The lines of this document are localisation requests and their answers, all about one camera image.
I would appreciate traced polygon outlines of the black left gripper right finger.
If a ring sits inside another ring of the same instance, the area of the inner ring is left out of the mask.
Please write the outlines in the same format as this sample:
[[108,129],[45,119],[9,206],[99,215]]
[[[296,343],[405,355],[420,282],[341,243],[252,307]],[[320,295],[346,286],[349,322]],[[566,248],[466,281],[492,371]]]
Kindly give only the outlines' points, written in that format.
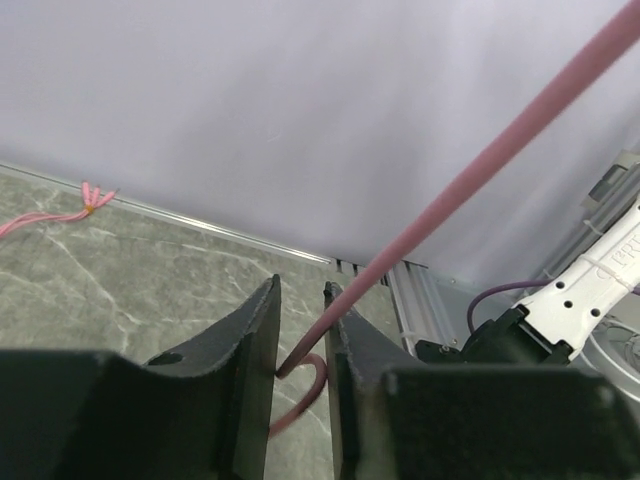
[[604,377],[427,364],[350,310],[327,332],[338,479],[635,479],[639,427]]

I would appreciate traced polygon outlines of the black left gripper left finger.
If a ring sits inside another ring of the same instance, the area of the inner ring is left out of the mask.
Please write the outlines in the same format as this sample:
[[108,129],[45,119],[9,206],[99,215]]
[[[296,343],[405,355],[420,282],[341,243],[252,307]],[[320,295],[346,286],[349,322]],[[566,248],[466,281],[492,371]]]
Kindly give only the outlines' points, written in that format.
[[106,350],[1,354],[5,479],[260,479],[281,284],[144,364]]

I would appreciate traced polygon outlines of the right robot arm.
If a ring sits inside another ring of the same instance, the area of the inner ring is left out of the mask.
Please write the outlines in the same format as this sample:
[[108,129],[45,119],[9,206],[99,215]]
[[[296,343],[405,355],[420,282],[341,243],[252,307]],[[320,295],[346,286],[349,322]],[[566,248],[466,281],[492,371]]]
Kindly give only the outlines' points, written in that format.
[[605,315],[639,287],[639,203],[558,278],[495,287],[471,302],[467,319],[494,293],[534,286],[540,289],[477,327],[460,350],[420,340],[417,357],[434,364],[569,364]]

